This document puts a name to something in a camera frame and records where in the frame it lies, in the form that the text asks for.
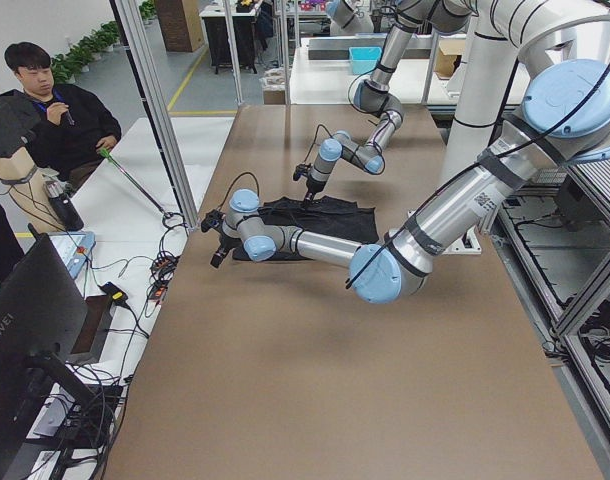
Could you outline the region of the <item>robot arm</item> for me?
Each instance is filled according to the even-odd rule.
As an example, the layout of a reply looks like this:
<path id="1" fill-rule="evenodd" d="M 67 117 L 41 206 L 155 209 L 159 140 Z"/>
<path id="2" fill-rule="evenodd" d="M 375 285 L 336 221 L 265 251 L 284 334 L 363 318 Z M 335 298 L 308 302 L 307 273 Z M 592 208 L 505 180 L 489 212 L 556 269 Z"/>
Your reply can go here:
<path id="1" fill-rule="evenodd" d="M 429 22 L 437 31 L 452 34 L 466 25 L 471 10 L 456 1 L 397 1 L 394 7 L 394 25 L 386 36 L 381 56 L 370 72 L 370 77 L 357 86 L 352 106 L 379 119 L 375 130 L 363 145 L 351 139 L 349 133 L 338 131 L 324 140 L 313 164 L 299 165 L 294 171 L 295 180 L 307 179 L 307 193 L 301 204 L 309 207 L 316 194 L 321 192 L 339 159 L 357 168 L 378 175 L 384 171 L 383 150 L 392 135 L 401 127 L 404 111 L 399 99 L 389 92 L 389 81 L 396 71 L 405 49 L 423 22 Z"/>
<path id="2" fill-rule="evenodd" d="M 257 194 L 236 191 L 224 212 L 212 212 L 204 230 L 215 230 L 219 247 L 211 264 L 242 248 L 254 262 L 277 253 L 345 266 L 347 287 L 370 303 L 388 303 L 418 291 L 447 247 L 519 190 L 541 169 L 597 163 L 610 158 L 610 3 L 606 1 L 399 1 L 382 55 L 356 89 L 353 106 L 379 120 L 368 141 L 344 131 L 324 140 L 316 160 L 301 165 L 305 202 L 325 186 L 334 166 L 346 160 L 378 174 L 383 151 L 401 126 L 400 102 L 389 82 L 412 35 L 423 23 L 444 34 L 476 23 L 451 140 L 488 128 L 501 101 L 496 78 L 508 78 L 513 62 L 530 77 L 521 104 L 508 114 L 491 144 L 466 148 L 464 160 L 448 155 L 447 180 L 382 244 L 361 244 L 294 225 L 266 224 Z"/>

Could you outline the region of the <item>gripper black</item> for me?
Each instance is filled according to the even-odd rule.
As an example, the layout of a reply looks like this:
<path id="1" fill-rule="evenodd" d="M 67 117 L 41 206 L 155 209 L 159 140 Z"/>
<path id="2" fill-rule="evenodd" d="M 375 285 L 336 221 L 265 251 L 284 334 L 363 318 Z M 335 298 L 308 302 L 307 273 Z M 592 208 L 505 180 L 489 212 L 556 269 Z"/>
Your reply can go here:
<path id="1" fill-rule="evenodd" d="M 227 258 L 228 253 L 237 248 L 240 245 L 240 239 L 231 237 L 225 233 L 219 234 L 219 248 L 214 252 L 211 257 L 210 265 L 212 267 L 219 267 L 222 262 Z"/>
<path id="2" fill-rule="evenodd" d="M 314 200 L 314 196 L 320 193 L 324 187 L 324 181 L 318 181 L 314 178 L 308 178 L 306 181 L 307 193 L 303 199 L 302 206 L 309 207 Z"/>

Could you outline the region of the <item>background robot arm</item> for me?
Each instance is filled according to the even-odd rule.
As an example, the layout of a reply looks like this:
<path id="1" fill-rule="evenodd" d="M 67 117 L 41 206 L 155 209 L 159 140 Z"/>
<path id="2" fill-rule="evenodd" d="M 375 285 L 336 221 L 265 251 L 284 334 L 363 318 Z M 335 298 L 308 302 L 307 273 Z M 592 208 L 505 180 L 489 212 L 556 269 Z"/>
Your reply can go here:
<path id="1" fill-rule="evenodd" d="M 325 12 L 330 20 L 331 36 L 351 36 L 374 32 L 370 15 L 358 10 L 351 1 L 327 1 Z"/>

